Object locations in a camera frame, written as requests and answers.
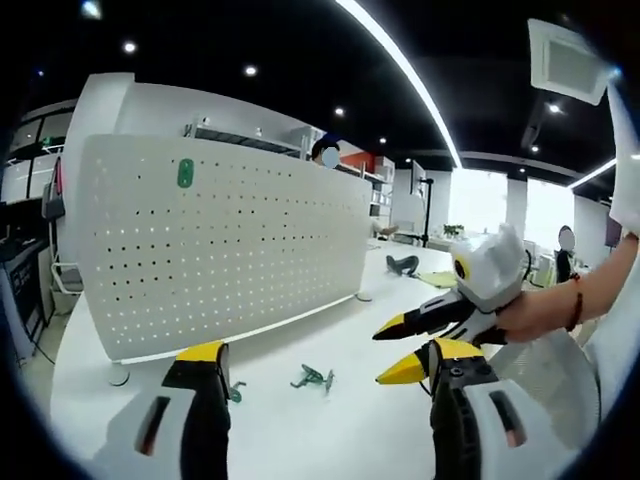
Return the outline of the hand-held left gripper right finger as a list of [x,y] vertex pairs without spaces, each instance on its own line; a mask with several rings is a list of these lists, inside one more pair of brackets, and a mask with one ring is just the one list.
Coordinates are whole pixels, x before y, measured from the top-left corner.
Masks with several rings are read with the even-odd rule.
[[437,479],[556,479],[575,458],[542,405],[473,345],[436,338],[428,366]]

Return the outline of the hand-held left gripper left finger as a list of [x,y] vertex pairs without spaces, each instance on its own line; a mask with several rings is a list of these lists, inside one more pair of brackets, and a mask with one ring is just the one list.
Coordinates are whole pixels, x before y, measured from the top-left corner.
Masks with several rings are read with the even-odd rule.
[[160,384],[143,389],[109,422],[93,458],[98,478],[226,479],[228,357],[223,341],[179,353]]

